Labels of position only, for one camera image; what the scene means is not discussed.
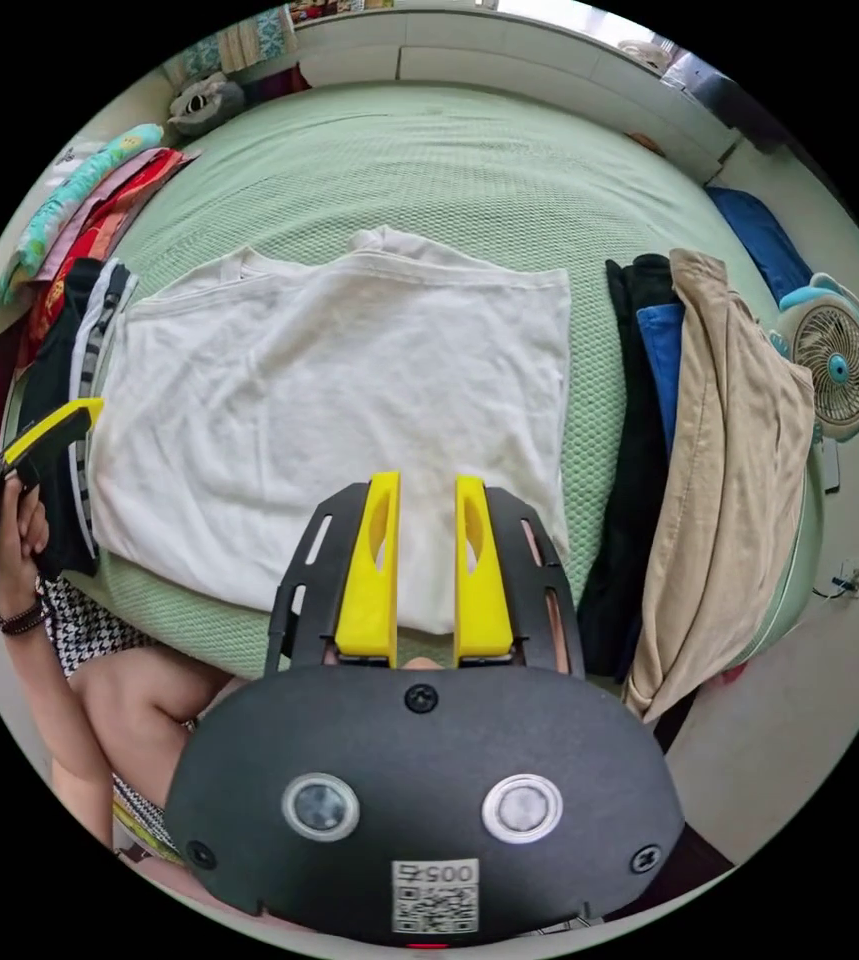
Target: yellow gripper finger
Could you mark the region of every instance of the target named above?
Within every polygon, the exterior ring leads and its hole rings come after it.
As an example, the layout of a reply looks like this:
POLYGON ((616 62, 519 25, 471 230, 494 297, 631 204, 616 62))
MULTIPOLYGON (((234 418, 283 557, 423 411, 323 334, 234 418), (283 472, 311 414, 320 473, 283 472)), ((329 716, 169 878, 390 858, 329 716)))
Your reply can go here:
POLYGON ((29 427, 12 441, 3 451, 4 464, 9 466, 15 463, 15 461, 34 444, 38 443, 46 434, 56 428, 62 429, 65 427, 70 430, 75 429, 80 436, 85 436, 86 433, 95 426, 96 420, 99 419, 99 414, 102 413, 102 406, 102 397, 84 397, 79 400, 70 400, 69 403, 64 403, 58 410, 50 413, 48 417, 39 423, 29 427))
POLYGON ((398 473, 377 473, 369 483, 336 627, 342 656, 386 657, 390 667, 396 666, 400 488, 398 473))
POLYGON ((465 658, 504 657, 512 651, 512 624, 489 519, 486 489, 478 477, 456 478, 456 635, 454 665, 465 658), (469 549, 474 566, 470 569, 469 549))

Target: bed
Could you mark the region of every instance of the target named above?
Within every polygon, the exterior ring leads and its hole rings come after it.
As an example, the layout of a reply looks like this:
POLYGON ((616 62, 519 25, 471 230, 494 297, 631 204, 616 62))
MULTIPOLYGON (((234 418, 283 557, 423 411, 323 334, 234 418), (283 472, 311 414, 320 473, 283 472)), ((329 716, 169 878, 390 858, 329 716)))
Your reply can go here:
MULTIPOLYGON (((698 184, 621 134, 533 102, 439 85, 334 87, 257 107, 197 146, 201 157, 117 249, 141 277, 135 299, 246 244, 321 263, 344 253, 357 229, 381 224, 506 267, 569 271, 563 479, 576 599, 598 548, 625 400, 604 261, 674 246, 701 250, 726 262, 732 286, 764 326, 776 315, 765 281, 698 184)), ((102 376, 111 362, 110 354, 102 376)), ((10 424, 18 400, 15 391, 10 424)), ((781 637, 809 599, 822 489, 813 453, 792 556, 740 661, 781 637)), ((186 654, 241 677, 262 673, 265 614, 194 594, 105 552, 95 578, 70 579, 186 654)), ((400 655, 444 658, 448 643, 403 632, 400 655)))

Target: bracelet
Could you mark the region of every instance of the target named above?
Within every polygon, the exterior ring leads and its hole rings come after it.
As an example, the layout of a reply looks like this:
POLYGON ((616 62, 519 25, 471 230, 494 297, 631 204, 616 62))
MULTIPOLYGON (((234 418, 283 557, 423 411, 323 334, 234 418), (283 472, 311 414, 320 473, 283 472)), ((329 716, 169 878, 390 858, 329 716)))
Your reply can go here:
POLYGON ((42 601, 37 597, 36 602, 25 611, 15 617, 0 616, 0 632, 7 637, 18 636, 22 633, 28 633, 42 626, 46 622, 46 611, 42 606, 42 601))

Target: handheld device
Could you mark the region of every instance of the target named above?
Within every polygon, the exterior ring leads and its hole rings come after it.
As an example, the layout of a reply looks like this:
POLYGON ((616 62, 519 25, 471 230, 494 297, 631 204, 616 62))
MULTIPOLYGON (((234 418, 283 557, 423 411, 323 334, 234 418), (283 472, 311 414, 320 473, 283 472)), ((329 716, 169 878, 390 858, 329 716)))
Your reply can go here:
MULTIPOLYGON (((70 444, 82 440, 102 412, 101 397, 72 400, 39 423, 29 424, 0 453, 0 496, 6 478, 15 471, 23 487, 30 490, 51 470, 70 444)), ((49 551, 35 557, 39 573, 48 580, 62 571, 49 551)))

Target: qr code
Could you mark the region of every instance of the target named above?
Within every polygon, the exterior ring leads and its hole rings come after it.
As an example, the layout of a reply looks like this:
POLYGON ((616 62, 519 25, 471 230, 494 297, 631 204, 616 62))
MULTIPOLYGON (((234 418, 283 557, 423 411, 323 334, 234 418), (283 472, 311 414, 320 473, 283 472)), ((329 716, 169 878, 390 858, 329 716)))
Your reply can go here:
POLYGON ((479 930, 478 861, 395 863, 395 933, 429 936, 479 930))

